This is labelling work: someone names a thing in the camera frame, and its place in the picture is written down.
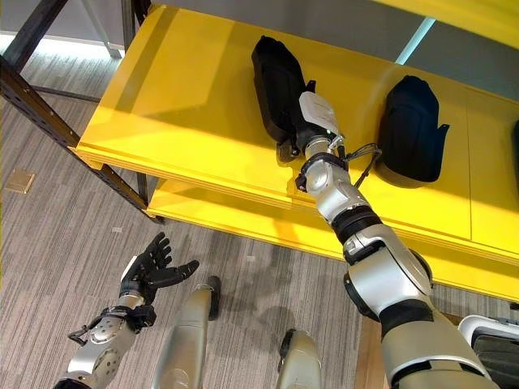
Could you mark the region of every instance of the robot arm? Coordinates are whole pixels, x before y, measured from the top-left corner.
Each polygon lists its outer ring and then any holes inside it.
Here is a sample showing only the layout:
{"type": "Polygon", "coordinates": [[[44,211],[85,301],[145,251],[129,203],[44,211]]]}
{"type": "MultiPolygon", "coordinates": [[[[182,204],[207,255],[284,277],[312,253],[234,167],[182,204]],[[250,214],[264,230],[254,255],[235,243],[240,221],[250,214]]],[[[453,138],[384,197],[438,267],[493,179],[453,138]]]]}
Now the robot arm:
{"type": "MultiPolygon", "coordinates": [[[[322,152],[318,144],[322,150],[326,142],[312,140],[304,150],[307,160],[322,152]]],[[[343,245],[347,293],[363,315],[382,324],[392,387],[497,388],[470,345],[432,305],[427,263],[381,222],[348,172],[321,157],[304,176],[303,189],[343,245]]]]}
{"type": "Polygon", "coordinates": [[[382,223],[351,183],[333,109],[315,94],[315,81],[305,86],[297,60],[272,38],[260,39],[252,61],[262,118],[278,142],[278,157],[286,162],[304,154],[296,186],[314,198],[343,245],[351,300],[382,324],[392,388],[496,389],[470,345],[432,305],[425,260],[382,223]]]}
{"type": "Polygon", "coordinates": [[[166,267],[170,251],[169,239],[159,233],[131,260],[121,278],[116,306],[105,308],[88,326],[69,335],[81,348],[54,389],[101,389],[114,379],[136,335],[155,322],[152,303],[157,290],[184,281],[199,266],[192,261],[166,267]],[[81,339],[84,334],[88,334],[86,340],[81,339]]]}

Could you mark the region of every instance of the yellow shelf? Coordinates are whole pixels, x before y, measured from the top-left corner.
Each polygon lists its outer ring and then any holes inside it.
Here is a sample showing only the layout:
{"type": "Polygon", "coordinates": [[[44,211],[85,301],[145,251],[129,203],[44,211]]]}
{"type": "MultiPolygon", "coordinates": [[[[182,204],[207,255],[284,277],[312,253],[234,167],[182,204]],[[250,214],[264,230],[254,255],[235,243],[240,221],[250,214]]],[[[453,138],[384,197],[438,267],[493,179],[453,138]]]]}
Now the yellow shelf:
{"type": "Polygon", "coordinates": [[[517,0],[375,0],[519,49],[517,0]]]}
{"type": "MultiPolygon", "coordinates": [[[[248,224],[239,231],[246,231],[247,236],[336,257],[340,250],[329,250],[337,242],[322,228],[312,199],[294,186],[302,161],[278,165],[275,143],[263,127],[251,63],[252,49],[262,35],[285,42],[301,62],[306,78],[317,79],[319,93],[337,112],[349,150],[376,140],[385,97],[394,84],[408,74],[425,79],[440,102],[440,122],[451,125],[440,179],[411,190],[389,185],[373,173],[362,184],[362,192],[402,237],[434,253],[446,250],[447,257],[431,254],[444,283],[455,284],[459,276],[470,289],[473,272],[462,274],[455,253],[460,258],[476,258],[478,275],[487,277],[504,274],[496,268],[519,266],[519,193],[509,140],[519,118],[519,104],[301,37],[156,6],[139,29],[75,152],[91,166],[116,165],[176,185],[183,182],[190,191],[239,199],[239,209],[247,209],[247,217],[240,222],[248,224]],[[283,234],[261,236],[264,228],[258,227],[258,218],[262,210],[270,215],[264,215],[264,223],[275,220],[274,225],[284,226],[283,234]],[[309,223],[320,223],[320,227],[310,228],[309,223]],[[305,232],[296,234],[298,239],[286,239],[290,231],[301,228],[305,232]],[[327,243],[314,247],[314,234],[324,234],[322,242],[327,243]]],[[[356,160],[351,165],[353,179],[366,163],[356,160]]],[[[159,194],[153,203],[157,204],[159,194]]],[[[167,207],[163,203],[157,213],[167,213],[167,207]]],[[[196,209],[189,210],[191,216],[188,212],[177,218],[195,220],[196,209]]],[[[232,225],[218,226],[217,221],[212,225],[207,218],[200,223],[233,231],[232,225]]]]}
{"type": "MultiPolygon", "coordinates": [[[[406,74],[426,79],[451,124],[440,179],[407,190],[375,174],[362,190],[384,218],[470,238],[465,87],[346,49],[193,11],[160,6],[146,19],[77,153],[157,177],[285,209],[314,212],[296,190],[301,161],[281,167],[261,122],[251,52],[263,35],[287,44],[337,111],[353,150],[376,140],[387,92],[406,74]],[[445,223],[450,215],[455,222],[445,223]]],[[[366,160],[352,164],[357,177],[366,160]]]]}
{"type": "MultiPolygon", "coordinates": [[[[319,217],[182,182],[160,180],[148,212],[343,260],[341,244],[319,217]]],[[[461,253],[397,233],[426,258],[435,282],[519,301],[519,264],[489,259],[484,252],[461,253]]]]}

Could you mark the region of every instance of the cable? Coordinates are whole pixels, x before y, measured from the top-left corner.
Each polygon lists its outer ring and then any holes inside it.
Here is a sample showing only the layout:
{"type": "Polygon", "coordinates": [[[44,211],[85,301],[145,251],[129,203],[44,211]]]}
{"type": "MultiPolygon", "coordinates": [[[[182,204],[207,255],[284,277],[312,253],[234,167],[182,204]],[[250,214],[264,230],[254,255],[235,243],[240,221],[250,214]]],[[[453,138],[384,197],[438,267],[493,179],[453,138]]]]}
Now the cable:
{"type": "Polygon", "coordinates": [[[351,161],[356,158],[360,158],[361,156],[367,156],[368,154],[372,154],[371,161],[364,169],[358,180],[355,182],[355,187],[359,188],[364,179],[369,175],[371,168],[375,164],[376,160],[382,155],[382,150],[379,149],[376,143],[367,143],[364,146],[361,146],[354,152],[346,154],[346,161],[351,161]]]}

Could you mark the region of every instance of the gray carpet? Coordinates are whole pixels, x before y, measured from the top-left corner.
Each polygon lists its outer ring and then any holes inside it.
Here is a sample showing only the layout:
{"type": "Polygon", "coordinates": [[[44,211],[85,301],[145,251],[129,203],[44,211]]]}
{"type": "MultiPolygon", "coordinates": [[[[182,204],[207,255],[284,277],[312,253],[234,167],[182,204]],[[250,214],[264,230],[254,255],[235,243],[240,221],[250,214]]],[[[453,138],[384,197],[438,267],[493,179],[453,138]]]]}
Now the gray carpet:
{"type": "MultiPolygon", "coordinates": [[[[116,66],[40,54],[24,75],[100,96],[116,66]]],[[[46,98],[79,133],[95,109],[46,98]]],[[[0,387],[52,387],[77,349],[66,333],[114,303],[127,261],[164,230],[174,242],[174,263],[198,259],[200,269],[158,293],[155,326],[138,336],[110,388],[150,386],[175,312],[211,274],[222,278],[224,296],[221,317],[209,325],[204,387],[274,388],[277,349],[285,330],[296,327],[319,345],[324,387],[353,388],[360,316],[345,295],[343,263],[172,220],[154,224],[4,100],[0,105],[2,187],[14,167],[36,173],[28,194],[2,191],[0,387]]],[[[511,315],[505,301],[440,286],[435,302],[451,314],[511,315]]]]}

